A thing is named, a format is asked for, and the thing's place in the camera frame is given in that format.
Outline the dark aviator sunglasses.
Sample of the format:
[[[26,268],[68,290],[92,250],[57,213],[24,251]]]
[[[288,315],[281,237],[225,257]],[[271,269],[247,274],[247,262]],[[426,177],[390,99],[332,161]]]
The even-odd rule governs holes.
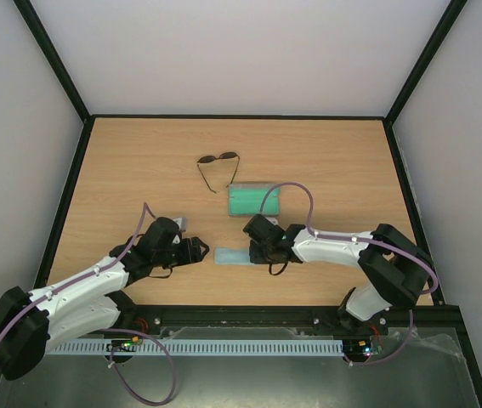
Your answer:
[[[225,185],[225,187],[228,188],[235,182],[236,175],[240,166],[240,161],[241,158],[236,152],[226,151],[219,154],[218,156],[206,155],[200,157],[196,161],[196,168],[208,190],[211,191],[213,194],[217,194],[218,192],[212,187],[212,183],[208,180],[207,176],[217,175],[220,171],[231,170],[232,174],[230,181]]]

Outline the light blue cleaning cloth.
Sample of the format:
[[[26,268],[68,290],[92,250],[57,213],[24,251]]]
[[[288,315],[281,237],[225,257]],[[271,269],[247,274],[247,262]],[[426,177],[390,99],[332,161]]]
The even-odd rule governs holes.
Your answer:
[[[217,247],[214,250],[214,263],[217,265],[229,265],[229,266],[250,266],[252,262],[250,260],[248,249],[233,249],[226,247]]]

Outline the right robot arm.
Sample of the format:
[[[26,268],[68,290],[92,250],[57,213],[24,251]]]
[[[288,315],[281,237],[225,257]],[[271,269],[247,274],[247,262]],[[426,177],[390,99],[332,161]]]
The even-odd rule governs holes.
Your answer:
[[[368,283],[350,289],[337,311],[337,323],[346,332],[359,332],[387,308],[412,309],[431,279],[429,255],[389,224],[346,234],[303,224],[282,229],[255,215],[243,232],[250,239],[253,264],[279,264],[285,270],[289,264],[325,262],[362,270]]]

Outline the grey sunglasses case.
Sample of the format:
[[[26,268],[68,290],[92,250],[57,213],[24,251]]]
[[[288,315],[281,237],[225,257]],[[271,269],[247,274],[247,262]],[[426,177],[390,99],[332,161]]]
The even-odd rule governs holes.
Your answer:
[[[260,212],[262,202],[273,183],[246,182],[228,186],[228,212],[231,217],[251,217]],[[264,203],[262,214],[276,217],[280,214],[279,188],[272,190]]]

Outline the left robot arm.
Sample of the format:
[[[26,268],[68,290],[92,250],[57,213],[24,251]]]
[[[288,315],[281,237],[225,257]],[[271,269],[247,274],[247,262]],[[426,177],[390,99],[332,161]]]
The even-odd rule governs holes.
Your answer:
[[[23,377],[42,358],[71,339],[112,328],[132,308],[123,289],[150,277],[200,263],[209,246],[185,237],[178,218],[156,218],[89,268],[58,283],[0,297],[0,374]]]

